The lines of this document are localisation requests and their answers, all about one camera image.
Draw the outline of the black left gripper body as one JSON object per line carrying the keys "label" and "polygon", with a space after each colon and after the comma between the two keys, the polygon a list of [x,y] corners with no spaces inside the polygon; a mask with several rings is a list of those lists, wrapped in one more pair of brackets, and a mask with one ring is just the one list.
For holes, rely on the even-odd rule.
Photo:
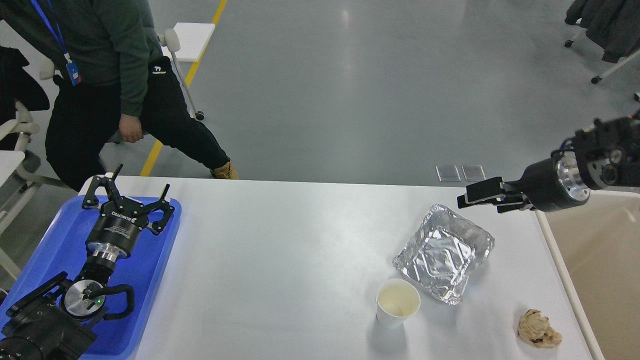
{"label": "black left gripper body", "polygon": [[103,253],[109,261],[128,259],[142,231],[149,227],[149,215],[162,210],[161,200],[144,204],[135,198],[122,198],[103,203],[85,241],[87,256]]}

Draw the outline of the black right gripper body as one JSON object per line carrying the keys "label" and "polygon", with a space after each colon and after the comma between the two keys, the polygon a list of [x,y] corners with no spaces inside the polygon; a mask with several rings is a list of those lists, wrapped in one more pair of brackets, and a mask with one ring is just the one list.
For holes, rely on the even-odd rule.
{"label": "black right gripper body", "polygon": [[521,210],[555,212],[588,202],[591,189],[583,182],[573,155],[556,153],[526,167],[521,178],[507,181],[524,200]]}

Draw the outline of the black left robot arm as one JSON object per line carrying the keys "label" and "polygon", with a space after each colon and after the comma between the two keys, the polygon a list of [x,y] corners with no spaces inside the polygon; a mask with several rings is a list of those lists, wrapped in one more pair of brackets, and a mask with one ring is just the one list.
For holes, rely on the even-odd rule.
{"label": "black left robot arm", "polygon": [[59,210],[1,306],[3,360],[124,360],[141,340],[181,206],[91,178]]}

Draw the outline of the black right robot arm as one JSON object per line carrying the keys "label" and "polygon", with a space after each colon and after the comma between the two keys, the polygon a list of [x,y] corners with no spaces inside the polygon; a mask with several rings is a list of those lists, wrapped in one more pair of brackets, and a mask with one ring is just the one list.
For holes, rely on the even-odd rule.
{"label": "black right robot arm", "polygon": [[638,112],[576,130],[542,161],[525,168],[517,180],[492,177],[468,185],[457,207],[492,205],[499,214],[556,212],[585,205],[591,191],[637,188],[640,182]]}

